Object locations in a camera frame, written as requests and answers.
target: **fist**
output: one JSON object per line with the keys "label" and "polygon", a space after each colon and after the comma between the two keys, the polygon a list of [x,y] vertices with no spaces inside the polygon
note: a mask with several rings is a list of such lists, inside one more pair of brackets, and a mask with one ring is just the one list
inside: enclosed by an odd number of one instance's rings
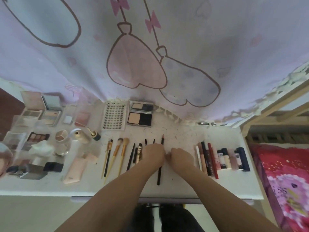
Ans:
{"label": "fist", "polygon": [[171,152],[166,155],[166,161],[178,175],[186,172],[191,166],[194,167],[194,158],[181,148],[172,148]]}
{"label": "fist", "polygon": [[147,162],[154,169],[158,169],[164,163],[165,150],[162,144],[147,145],[142,150],[142,161]]}

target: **leg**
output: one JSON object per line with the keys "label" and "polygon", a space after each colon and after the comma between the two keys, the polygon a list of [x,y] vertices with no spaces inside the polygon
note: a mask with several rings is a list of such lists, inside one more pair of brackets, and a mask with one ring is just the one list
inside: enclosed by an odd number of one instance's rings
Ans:
{"label": "leg", "polygon": [[162,232],[204,232],[194,216],[181,204],[163,204],[159,216]]}
{"label": "leg", "polygon": [[146,204],[137,205],[133,212],[133,217],[126,232],[154,232],[154,217],[152,207]]}

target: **forearm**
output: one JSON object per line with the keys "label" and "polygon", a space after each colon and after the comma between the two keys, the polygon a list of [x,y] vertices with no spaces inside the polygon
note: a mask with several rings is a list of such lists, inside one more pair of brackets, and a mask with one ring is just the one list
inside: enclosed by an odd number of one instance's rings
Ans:
{"label": "forearm", "polygon": [[155,171],[147,162],[139,162],[103,187],[56,231],[120,231]]}
{"label": "forearm", "polygon": [[220,232],[280,231],[267,218],[192,166],[181,177],[195,190]]}

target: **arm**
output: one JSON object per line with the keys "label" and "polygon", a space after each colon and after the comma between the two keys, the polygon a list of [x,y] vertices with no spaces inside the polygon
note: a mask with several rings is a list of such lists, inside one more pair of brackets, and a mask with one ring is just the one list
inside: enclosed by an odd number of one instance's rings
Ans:
{"label": "arm", "polygon": [[56,232],[120,231],[134,208],[147,180],[164,162],[163,145],[143,149],[143,159],[96,193]]}
{"label": "arm", "polygon": [[193,156],[172,148],[166,159],[172,169],[196,192],[220,232],[280,229],[254,208],[230,193],[193,165]]}

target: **white pencil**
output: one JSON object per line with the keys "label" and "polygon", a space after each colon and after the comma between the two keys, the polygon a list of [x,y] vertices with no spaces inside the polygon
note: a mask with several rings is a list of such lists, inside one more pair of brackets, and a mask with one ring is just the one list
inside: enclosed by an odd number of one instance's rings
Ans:
{"label": "white pencil", "polygon": [[198,165],[200,167],[200,170],[203,171],[200,150],[199,150],[198,146],[195,146],[195,149],[196,149],[196,155],[197,155],[197,159],[198,159]]}

